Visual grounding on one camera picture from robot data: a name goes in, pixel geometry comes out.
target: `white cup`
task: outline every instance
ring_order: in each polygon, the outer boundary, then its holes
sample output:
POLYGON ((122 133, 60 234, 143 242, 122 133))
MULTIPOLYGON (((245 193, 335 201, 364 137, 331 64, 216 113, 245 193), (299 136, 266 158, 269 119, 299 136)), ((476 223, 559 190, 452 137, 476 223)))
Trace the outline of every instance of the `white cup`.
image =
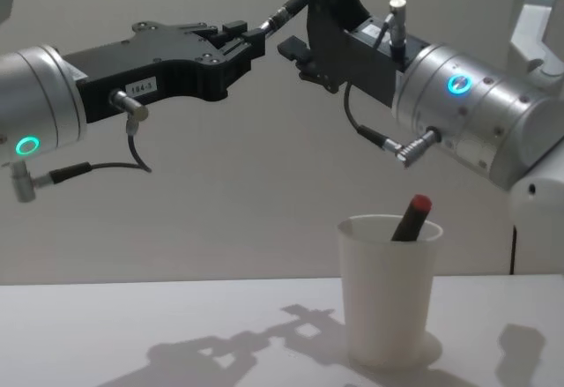
POLYGON ((407 368, 423 353, 442 228, 392 242, 402 217, 365 215, 338 226, 349 356, 363 366, 407 368))

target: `table surface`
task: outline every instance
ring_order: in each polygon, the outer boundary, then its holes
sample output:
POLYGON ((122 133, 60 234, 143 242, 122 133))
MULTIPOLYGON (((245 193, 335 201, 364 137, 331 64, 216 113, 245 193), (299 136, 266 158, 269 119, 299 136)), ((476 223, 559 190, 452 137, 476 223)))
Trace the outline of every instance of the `table surface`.
POLYGON ((436 278, 428 367, 346 357, 339 279, 0 287, 10 387, 564 386, 564 278, 436 278))

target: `red-capped marker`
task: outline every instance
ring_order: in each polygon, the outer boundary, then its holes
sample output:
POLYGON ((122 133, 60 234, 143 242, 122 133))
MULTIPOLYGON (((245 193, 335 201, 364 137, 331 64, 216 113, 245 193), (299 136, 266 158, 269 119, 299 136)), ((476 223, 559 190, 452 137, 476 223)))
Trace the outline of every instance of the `red-capped marker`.
POLYGON ((431 199, 427 196, 416 195, 409 203, 391 240, 393 242, 416 242, 432 208, 431 199))

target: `label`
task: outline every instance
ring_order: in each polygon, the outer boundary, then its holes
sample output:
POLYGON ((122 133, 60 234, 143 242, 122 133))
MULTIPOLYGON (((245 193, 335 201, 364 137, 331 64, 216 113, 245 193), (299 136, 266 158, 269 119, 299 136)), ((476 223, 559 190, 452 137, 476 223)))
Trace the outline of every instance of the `label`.
POLYGON ((67 67, 70 70, 70 74, 72 75, 72 78, 74 79, 75 82, 79 81, 79 80, 83 80, 85 78, 88 78, 88 76, 86 74, 84 74, 84 72, 82 72, 81 70, 79 70, 77 67, 75 67, 74 65, 67 63, 67 67))
POLYGON ((140 80, 125 86, 125 92, 130 98, 137 98, 144 94, 157 92, 158 90, 159 87, 157 86, 156 77, 146 78, 145 80, 140 80))
MULTIPOLYGON (((380 27, 375 26, 374 24, 369 24, 368 26, 362 29, 364 34, 372 37, 374 40, 378 39, 378 34, 380 34, 381 30, 380 27)), ((386 33, 384 38, 382 39, 382 43, 390 41, 390 34, 386 33)))

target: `green led ring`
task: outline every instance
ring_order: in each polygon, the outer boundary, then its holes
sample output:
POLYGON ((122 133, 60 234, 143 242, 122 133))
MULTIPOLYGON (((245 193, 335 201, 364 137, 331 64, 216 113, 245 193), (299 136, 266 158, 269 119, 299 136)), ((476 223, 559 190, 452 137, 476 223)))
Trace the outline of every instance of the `green led ring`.
POLYGON ((41 146, 41 141, 34 136, 22 138, 16 145, 16 153, 20 156, 31 155, 41 146))

